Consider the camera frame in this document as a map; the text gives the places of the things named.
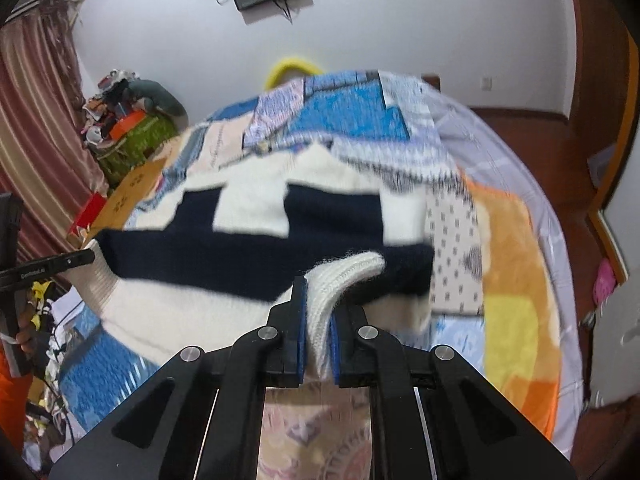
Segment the person's left hand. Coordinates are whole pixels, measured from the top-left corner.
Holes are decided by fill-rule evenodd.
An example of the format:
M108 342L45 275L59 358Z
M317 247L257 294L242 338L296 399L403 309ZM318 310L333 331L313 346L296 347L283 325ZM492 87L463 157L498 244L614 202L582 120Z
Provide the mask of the person's left hand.
M15 336L18 346L29 359L36 352L37 341L35 340L36 328L32 319L35 315L35 308L32 304L26 304L22 314L17 318L20 330Z

